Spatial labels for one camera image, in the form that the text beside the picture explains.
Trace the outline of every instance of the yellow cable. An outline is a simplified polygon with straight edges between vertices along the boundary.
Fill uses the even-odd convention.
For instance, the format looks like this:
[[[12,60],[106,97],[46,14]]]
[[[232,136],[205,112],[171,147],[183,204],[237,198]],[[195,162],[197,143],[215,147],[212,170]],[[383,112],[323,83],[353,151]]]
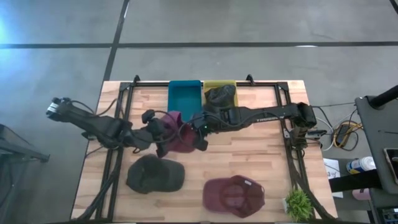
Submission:
[[[342,123],[337,127],[337,129],[340,129],[341,126],[344,125],[344,124],[349,124],[349,126],[350,126],[349,130],[347,130],[346,133],[352,132],[352,130],[353,130],[355,127],[362,128],[362,123],[356,124],[356,123],[353,123],[353,122],[345,121],[345,122],[342,122]],[[344,135],[344,138],[343,138],[342,142],[341,142],[339,145],[337,145],[337,143],[336,143],[336,137],[337,137],[337,131],[335,131],[335,133],[334,133],[334,135],[333,135],[333,145],[334,145],[335,147],[342,147],[342,144],[343,144],[343,142],[346,141],[348,135],[347,135],[347,134]]]

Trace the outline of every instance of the white paper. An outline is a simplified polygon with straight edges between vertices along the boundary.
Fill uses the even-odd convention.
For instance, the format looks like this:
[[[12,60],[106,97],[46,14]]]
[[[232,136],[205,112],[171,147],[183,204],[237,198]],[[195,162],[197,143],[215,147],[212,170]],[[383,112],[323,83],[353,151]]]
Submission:
[[[338,167],[338,161],[334,159],[323,159],[323,163],[325,164],[326,173],[328,174],[328,178],[337,178],[340,177],[340,168]],[[343,198],[342,192],[332,193],[334,197]]]

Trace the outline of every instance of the cap brim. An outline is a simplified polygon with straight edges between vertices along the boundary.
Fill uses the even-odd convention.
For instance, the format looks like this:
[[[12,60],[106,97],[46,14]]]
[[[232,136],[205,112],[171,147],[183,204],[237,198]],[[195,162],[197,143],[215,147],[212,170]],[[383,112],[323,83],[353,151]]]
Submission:
[[[212,179],[206,182],[203,188],[203,206],[211,212],[230,212],[220,202],[221,188],[229,178]]]
[[[174,192],[180,190],[185,179],[184,166],[178,162],[168,159],[162,159],[162,162],[169,170],[169,178],[167,179],[166,183],[155,187],[154,191]]]

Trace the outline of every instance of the maroon baseball cap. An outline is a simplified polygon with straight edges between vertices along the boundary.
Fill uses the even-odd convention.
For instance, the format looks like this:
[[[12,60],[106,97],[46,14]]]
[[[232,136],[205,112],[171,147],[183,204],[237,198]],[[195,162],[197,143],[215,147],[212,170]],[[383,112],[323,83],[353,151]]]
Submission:
[[[212,212],[228,212],[246,218],[264,204],[264,188],[241,175],[211,179],[203,189],[203,205]]]
[[[165,123],[166,129],[169,130],[170,134],[178,131],[182,126],[183,121],[181,119],[181,112],[169,111],[169,115],[165,115],[161,120]],[[186,124],[181,131],[181,138],[186,143],[182,143],[181,140],[176,137],[173,140],[165,144],[167,151],[175,151],[181,153],[193,152],[195,148],[192,146],[197,136],[196,132],[192,130],[191,126]]]

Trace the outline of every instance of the dark gray baseball cap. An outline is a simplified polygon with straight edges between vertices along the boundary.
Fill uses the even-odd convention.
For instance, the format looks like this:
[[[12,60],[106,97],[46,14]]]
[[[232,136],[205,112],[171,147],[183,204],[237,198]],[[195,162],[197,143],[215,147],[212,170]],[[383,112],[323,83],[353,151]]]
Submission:
[[[127,173],[126,184],[142,194],[149,192],[174,192],[181,189],[185,178],[184,166],[155,155],[139,158]]]

